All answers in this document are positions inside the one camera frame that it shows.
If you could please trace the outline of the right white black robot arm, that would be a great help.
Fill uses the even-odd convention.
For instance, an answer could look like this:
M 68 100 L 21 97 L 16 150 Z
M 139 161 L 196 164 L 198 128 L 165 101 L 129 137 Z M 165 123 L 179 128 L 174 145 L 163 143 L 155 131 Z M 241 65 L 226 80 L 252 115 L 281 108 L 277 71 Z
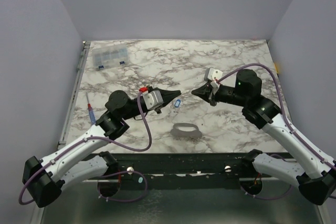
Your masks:
M 298 188 L 305 199 L 323 205 L 335 191 L 335 159 L 315 146 L 292 123 L 283 108 L 261 95 L 262 80 L 251 69 L 239 70 L 233 87 L 219 83 L 223 73 L 209 68 L 205 84 L 192 91 L 211 106 L 228 103 L 242 108 L 247 121 L 274 138 L 295 160 L 287 163 L 253 150 L 241 164 L 246 177 L 266 174 Z

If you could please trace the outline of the blue key tag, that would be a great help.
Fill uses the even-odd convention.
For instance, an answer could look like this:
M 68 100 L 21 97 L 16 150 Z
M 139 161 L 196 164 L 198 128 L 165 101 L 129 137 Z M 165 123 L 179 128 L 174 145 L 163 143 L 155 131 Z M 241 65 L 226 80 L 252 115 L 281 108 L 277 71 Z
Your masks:
M 174 102 L 174 107 L 175 108 L 179 108 L 181 106 L 181 100 L 180 99 L 177 99 L 175 102 Z

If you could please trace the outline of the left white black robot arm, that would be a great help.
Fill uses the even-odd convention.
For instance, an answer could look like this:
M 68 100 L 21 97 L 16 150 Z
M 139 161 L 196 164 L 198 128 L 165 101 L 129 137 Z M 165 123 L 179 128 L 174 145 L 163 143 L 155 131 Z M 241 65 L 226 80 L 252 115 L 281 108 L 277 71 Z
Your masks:
M 35 203 L 43 208 L 54 202 L 62 190 L 83 180 L 100 177 L 112 178 L 120 174 L 117 163 L 110 154 L 100 154 L 88 161 L 85 158 L 94 151 L 112 143 L 131 151 L 137 148 L 117 142 L 128 129 L 127 119 L 161 109 L 181 95 L 179 90 L 168 91 L 147 86 L 139 90 L 135 99 L 122 90 L 110 94 L 106 111 L 81 137 L 69 145 L 41 159 L 30 157 L 24 165 L 23 188 L 19 204 Z

